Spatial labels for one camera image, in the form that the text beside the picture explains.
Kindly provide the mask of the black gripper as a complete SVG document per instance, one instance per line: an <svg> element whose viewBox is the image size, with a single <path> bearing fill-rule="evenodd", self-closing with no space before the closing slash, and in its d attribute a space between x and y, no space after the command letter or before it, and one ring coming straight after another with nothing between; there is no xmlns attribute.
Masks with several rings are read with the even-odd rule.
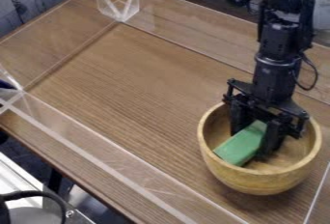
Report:
<svg viewBox="0 0 330 224"><path fill-rule="evenodd" d="M293 102L292 93L303 59L303 54L285 60L272 60L256 54L252 82L233 78L227 81L223 101L229 106L231 134L235 135L255 120L267 123L256 153L259 159L265 159L280 147L285 135L301 137L309 116Z"/></svg>

